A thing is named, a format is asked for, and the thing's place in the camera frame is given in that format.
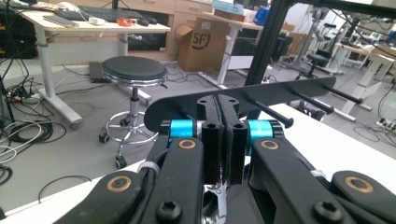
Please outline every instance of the black stool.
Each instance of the black stool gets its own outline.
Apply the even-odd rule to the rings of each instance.
[[[327,59],[323,56],[320,56],[318,54],[308,54],[308,55],[306,55],[306,57],[312,61],[311,70],[309,70],[308,73],[300,72],[299,75],[297,76],[296,80],[300,79],[300,77],[306,77],[306,78],[317,77],[317,76],[313,75],[314,70],[317,67],[317,65],[325,66],[329,62],[329,59]]]
[[[154,141],[154,138],[157,136],[157,134],[150,136],[140,130],[145,124],[138,123],[138,116],[144,116],[145,113],[139,112],[138,88],[163,85],[167,72],[165,67],[156,61],[133,56],[120,56],[105,60],[102,64],[102,70],[104,77],[111,82],[132,89],[130,110],[111,117],[99,134],[99,140],[102,143],[108,142],[110,138],[120,142],[116,157],[116,165],[120,169],[127,165],[126,160],[122,157],[122,148],[124,145],[145,144],[149,141]],[[120,121],[120,125],[110,125],[111,120],[119,116],[125,116]],[[111,135],[109,129],[124,129],[127,130],[127,134],[122,139],[119,139]],[[144,135],[147,139],[142,141],[130,140],[130,137],[137,133]]]

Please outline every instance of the gray floor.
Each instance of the gray floor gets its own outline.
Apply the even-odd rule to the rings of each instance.
[[[25,63],[31,76],[35,78],[35,81],[42,83],[42,78],[40,76],[41,71],[37,60],[25,60]],[[153,101],[161,97],[179,95],[182,93],[216,90],[216,88],[196,76],[196,74],[182,72],[175,63],[167,63],[166,66],[169,71],[169,79],[173,80],[166,83],[168,89],[166,90],[163,87],[150,87],[144,89],[145,92],[153,97]],[[118,144],[115,142],[102,144],[98,141],[98,134],[108,118],[129,108],[128,97],[130,94],[127,90],[114,84],[105,86],[101,84],[92,84],[87,77],[81,76],[81,74],[89,73],[88,66],[86,65],[67,66],[67,68],[80,75],[64,69],[61,66],[54,67],[55,84],[62,81],[56,89],[57,92],[98,87],[90,91],[72,91],[61,95],[72,108],[84,117],[84,123],[78,130],[73,131],[68,127],[69,124],[64,118],[56,111],[53,111],[50,105],[48,106],[49,110],[54,112],[54,116],[51,120],[64,125],[67,133],[58,141],[48,144],[33,145],[19,154],[14,160],[5,164],[13,170],[12,178],[5,185],[0,186],[0,207],[5,211],[37,200],[39,191],[54,179],[67,175],[84,175],[89,178],[96,178],[117,170],[114,161]],[[343,67],[342,69],[345,70],[346,73],[342,76],[337,76],[335,88],[339,88],[340,91],[352,92],[361,79],[364,69],[360,71],[352,67]],[[273,77],[271,77],[272,79],[275,77],[277,81],[285,81],[293,80],[297,72],[275,66],[269,74],[273,75]],[[320,72],[316,72],[316,74],[320,77],[327,76]],[[7,76],[6,85],[17,84],[21,80],[21,68],[17,63],[14,63],[9,76]],[[229,72],[225,85],[232,88],[240,86],[243,83],[243,77],[234,72]],[[366,102],[367,105],[373,107],[372,111],[365,111],[360,108],[353,109],[351,115],[357,117],[357,122],[346,121],[337,115],[325,116],[323,122],[393,159],[396,159],[395,146],[377,140],[376,135],[361,128],[363,125],[367,125],[376,129],[375,122],[379,120],[377,115],[378,104],[388,91],[389,95],[381,107],[380,116],[387,119],[395,119],[396,92],[395,90],[390,90],[390,87],[390,83],[384,82],[380,90]],[[336,108],[341,108],[345,103],[343,100],[331,94],[318,98],[329,105],[334,105]],[[30,111],[30,109],[25,106],[16,105],[16,107],[26,112]],[[141,109],[146,109],[143,104],[141,104]],[[36,110],[44,114],[49,113],[48,111],[42,112],[41,105],[38,106]],[[15,113],[16,119],[27,119],[27,116],[19,112],[16,108],[13,108],[13,112]],[[32,136],[35,132],[36,130],[26,131],[21,135]],[[52,138],[60,136],[63,133],[64,129],[54,124],[54,134]],[[390,135],[389,138],[393,141],[396,140],[395,135]],[[143,160],[149,153],[150,146],[152,146],[152,144],[130,147],[124,151],[124,157],[129,163]],[[85,180],[81,178],[66,178],[57,181],[46,188],[42,196],[51,195],[54,192],[70,188],[83,181]]]

